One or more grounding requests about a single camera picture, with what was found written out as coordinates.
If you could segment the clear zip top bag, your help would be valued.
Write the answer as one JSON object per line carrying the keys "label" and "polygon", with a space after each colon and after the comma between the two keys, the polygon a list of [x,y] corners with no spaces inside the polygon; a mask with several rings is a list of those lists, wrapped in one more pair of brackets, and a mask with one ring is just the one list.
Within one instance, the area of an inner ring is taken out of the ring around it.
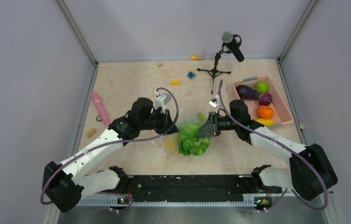
{"label": "clear zip top bag", "polygon": [[[199,121],[198,117],[196,116],[193,119],[182,121],[181,123],[176,124],[176,126],[179,128],[180,124],[187,123],[187,122],[194,122],[194,123],[203,124],[202,122]],[[153,140],[152,143],[156,144],[158,146],[162,146],[164,149],[167,149],[164,146],[164,142],[167,138],[171,138],[171,137],[176,138],[176,140],[178,142],[178,133],[175,133],[175,134],[170,134],[170,135],[164,135],[164,136],[160,137],[159,139]]]}

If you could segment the green lettuce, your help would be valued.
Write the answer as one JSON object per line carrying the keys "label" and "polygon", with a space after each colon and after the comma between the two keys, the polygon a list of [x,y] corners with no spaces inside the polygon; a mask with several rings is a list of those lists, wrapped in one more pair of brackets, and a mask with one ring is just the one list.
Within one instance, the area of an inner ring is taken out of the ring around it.
{"label": "green lettuce", "polygon": [[196,137],[203,124],[187,122],[180,124],[178,133],[178,152],[184,156],[203,155],[210,145],[210,137]]}

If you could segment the dark purple eggplant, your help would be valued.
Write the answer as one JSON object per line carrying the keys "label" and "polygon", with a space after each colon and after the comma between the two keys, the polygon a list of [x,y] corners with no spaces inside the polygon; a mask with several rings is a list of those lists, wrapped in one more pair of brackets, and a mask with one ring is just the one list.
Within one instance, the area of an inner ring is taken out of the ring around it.
{"label": "dark purple eggplant", "polygon": [[258,100],[259,98],[259,93],[247,85],[237,86],[236,92],[241,100]]}

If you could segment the yellow lemon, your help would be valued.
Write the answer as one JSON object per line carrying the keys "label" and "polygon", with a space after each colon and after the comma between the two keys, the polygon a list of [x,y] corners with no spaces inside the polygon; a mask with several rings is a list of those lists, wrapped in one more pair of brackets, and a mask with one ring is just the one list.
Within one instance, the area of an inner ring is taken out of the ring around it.
{"label": "yellow lemon", "polygon": [[164,146],[169,150],[177,150],[178,149],[178,142],[176,138],[167,138],[164,142]]}

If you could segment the orange tangerine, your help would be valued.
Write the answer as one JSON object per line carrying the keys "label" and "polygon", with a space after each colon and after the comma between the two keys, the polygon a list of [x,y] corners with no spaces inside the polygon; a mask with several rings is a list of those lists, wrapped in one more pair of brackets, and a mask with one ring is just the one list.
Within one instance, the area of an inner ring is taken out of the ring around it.
{"label": "orange tangerine", "polygon": [[256,114],[261,119],[271,119],[274,116],[274,110],[266,105],[258,106]]}

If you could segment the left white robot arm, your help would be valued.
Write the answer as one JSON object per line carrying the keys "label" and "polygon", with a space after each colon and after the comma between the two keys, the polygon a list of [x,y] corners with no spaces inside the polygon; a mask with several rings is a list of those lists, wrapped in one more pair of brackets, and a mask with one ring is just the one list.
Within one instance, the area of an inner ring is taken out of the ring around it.
{"label": "left white robot arm", "polygon": [[70,158],[44,168],[41,203],[47,196],[60,212],[68,212],[79,201],[100,191],[113,189],[121,193],[127,188],[125,174],[119,167],[109,168],[103,173],[88,175],[105,157],[131,142],[153,140],[139,139],[141,131],[154,130],[156,137],[178,133],[176,126],[179,105],[171,94],[159,94],[154,101],[138,98],[132,108],[112,123],[88,146]]}

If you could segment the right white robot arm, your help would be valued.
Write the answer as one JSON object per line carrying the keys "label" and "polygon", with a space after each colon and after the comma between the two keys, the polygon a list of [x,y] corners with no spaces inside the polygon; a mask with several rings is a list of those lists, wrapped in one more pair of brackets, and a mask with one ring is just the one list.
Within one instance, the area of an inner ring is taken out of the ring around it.
{"label": "right white robot arm", "polygon": [[252,120],[242,100],[229,103],[226,116],[210,112],[196,137],[214,137],[222,131],[235,131],[239,139],[267,150],[288,165],[275,168],[262,165],[252,172],[251,186],[264,192],[271,186],[288,188],[304,200],[311,201],[338,183],[338,177],[324,151],[318,144],[306,146],[273,133],[263,124]]}

